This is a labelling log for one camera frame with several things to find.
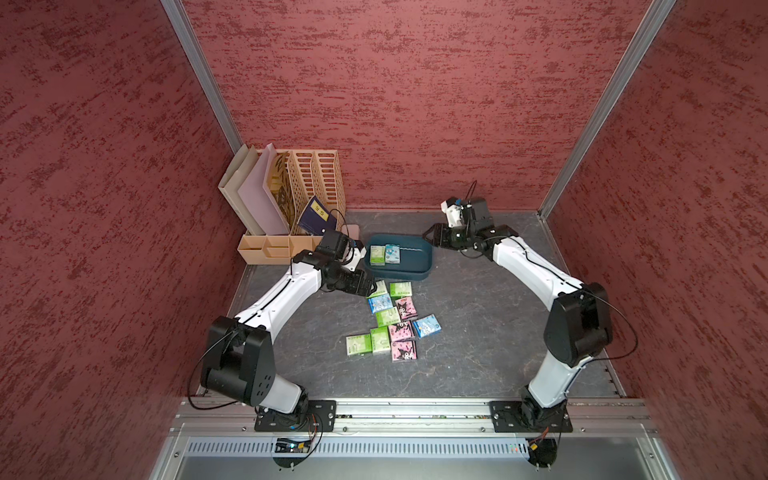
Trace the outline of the teal plastic storage box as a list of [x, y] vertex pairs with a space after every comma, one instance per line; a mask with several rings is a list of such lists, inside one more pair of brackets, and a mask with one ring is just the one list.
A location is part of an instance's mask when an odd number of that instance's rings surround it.
[[364, 265], [379, 280], [422, 281], [433, 268], [433, 247], [415, 235], [374, 234]]

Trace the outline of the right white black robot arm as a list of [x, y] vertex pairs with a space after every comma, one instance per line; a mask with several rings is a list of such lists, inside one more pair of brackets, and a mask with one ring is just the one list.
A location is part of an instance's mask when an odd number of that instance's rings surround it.
[[504, 268], [529, 288], [549, 313], [543, 334], [546, 356], [525, 387], [520, 422], [543, 428], [565, 414], [567, 394], [579, 373], [613, 341], [616, 308], [598, 283], [584, 283], [537, 254], [517, 232], [502, 225], [473, 231], [436, 223], [422, 238], [431, 245], [475, 251]]

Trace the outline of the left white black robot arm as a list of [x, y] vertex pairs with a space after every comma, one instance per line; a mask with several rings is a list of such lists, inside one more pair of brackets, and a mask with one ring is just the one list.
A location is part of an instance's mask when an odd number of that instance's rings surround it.
[[257, 410], [276, 414], [289, 429], [310, 418], [306, 390], [277, 374], [273, 341], [299, 307], [320, 290], [367, 297], [373, 276], [361, 265], [366, 248], [345, 253], [318, 248], [294, 256], [276, 284], [233, 318], [211, 325], [207, 346], [198, 361], [200, 385]]

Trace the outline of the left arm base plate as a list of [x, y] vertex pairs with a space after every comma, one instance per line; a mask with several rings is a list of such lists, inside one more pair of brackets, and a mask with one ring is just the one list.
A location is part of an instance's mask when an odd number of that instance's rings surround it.
[[334, 430], [337, 402], [334, 400], [300, 400], [291, 413], [259, 407], [256, 410], [256, 432], [328, 433]]

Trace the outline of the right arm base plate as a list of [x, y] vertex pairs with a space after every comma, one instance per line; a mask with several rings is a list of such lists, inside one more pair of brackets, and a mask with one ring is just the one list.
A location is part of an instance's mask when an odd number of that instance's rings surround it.
[[496, 433], [572, 433], [567, 402], [543, 408], [532, 399], [491, 401], [490, 418]]

